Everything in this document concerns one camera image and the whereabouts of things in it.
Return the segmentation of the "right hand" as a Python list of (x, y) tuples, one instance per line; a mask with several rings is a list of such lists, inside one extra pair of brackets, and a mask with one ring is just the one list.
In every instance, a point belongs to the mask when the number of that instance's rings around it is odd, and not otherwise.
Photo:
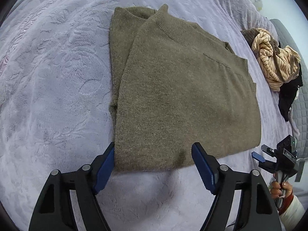
[(293, 200), (293, 187), (288, 182), (283, 182), (282, 184), (278, 183), (277, 181), (273, 181), (271, 183), (270, 194), (272, 199), (283, 199), (282, 207), (287, 208), (292, 200)]

